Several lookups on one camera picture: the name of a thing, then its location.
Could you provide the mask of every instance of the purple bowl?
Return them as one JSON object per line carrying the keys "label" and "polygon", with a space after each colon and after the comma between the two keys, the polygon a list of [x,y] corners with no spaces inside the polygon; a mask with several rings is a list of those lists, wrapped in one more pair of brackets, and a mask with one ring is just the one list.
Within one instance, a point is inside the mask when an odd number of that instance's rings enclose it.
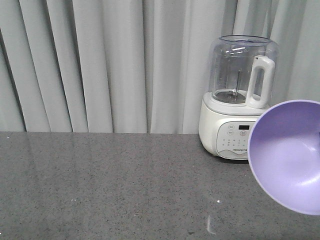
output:
{"label": "purple bowl", "polygon": [[271,198],[320,215],[320,102],[285,101],[264,112],[251,130],[248,160]]}

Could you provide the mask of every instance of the bowl rim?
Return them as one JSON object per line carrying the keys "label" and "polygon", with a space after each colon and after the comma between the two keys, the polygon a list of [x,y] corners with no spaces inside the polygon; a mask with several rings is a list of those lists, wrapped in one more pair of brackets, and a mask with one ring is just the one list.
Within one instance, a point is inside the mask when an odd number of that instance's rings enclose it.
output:
{"label": "bowl rim", "polygon": [[261,116],[255,121],[251,131],[250,131],[250,134],[249,134],[249,139],[248,139],[248,149],[247,149],[247,154],[248,154],[248,162],[249,162],[249,166],[250,166],[250,169],[251,169],[251,172],[255,178],[255,180],[258,182],[258,184],[260,185],[260,187],[274,200],[276,201],[277,203],[279,203],[280,205],[284,206],[285,208],[287,209],[290,209],[292,211],[295,211],[297,213],[301,213],[301,214],[306,214],[306,215],[313,215],[313,216],[320,216],[320,210],[318,212],[312,212],[312,211],[304,211],[304,210],[301,210],[301,209],[297,209],[297,208],[294,208],[294,207],[291,207],[291,206],[288,206],[287,204],[285,204],[284,202],[280,201],[279,199],[277,199],[275,196],[273,196],[269,191],[267,191],[265,189],[265,187],[261,184],[259,178],[257,177],[255,171],[254,171],[254,168],[252,166],[252,161],[251,161],[251,154],[250,154],[250,145],[251,145],[251,138],[252,138],[252,135],[256,129],[256,126],[259,124],[260,120],[265,116],[267,115],[269,112],[271,112],[273,109],[276,109],[282,105],[286,105],[286,104],[292,104],[292,103],[309,103],[309,104],[317,104],[317,105],[320,105],[320,102],[318,101],[314,101],[314,100],[306,100],[306,99],[297,99],[297,100],[288,100],[288,101],[284,101],[284,102],[280,102],[272,107],[270,107],[268,110],[266,110],[263,114],[261,114]]}

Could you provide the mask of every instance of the display screen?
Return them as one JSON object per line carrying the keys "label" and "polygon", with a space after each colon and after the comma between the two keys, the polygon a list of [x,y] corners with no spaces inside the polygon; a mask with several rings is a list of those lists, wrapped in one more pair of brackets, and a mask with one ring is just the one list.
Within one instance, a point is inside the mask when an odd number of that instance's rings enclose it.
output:
{"label": "display screen", "polygon": [[239,130],[249,130],[249,125],[239,125]]}

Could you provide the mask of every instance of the blender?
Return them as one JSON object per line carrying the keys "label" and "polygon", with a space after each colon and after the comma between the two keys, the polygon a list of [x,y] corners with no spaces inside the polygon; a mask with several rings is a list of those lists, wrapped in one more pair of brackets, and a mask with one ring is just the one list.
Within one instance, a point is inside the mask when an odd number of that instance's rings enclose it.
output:
{"label": "blender", "polygon": [[278,45],[264,37],[228,35],[213,42],[199,120],[200,140],[208,152],[248,159],[250,131],[269,108],[278,53]]}

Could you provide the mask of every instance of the control panel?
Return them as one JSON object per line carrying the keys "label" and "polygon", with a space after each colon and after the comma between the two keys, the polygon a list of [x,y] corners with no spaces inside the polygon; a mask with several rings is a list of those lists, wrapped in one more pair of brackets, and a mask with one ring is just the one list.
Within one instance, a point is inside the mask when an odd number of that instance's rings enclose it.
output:
{"label": "control panel", "polygon": [[216,150],[223,158],[248,159],[248,139],[254,121],[229,121],[222,124],[216,138]]}

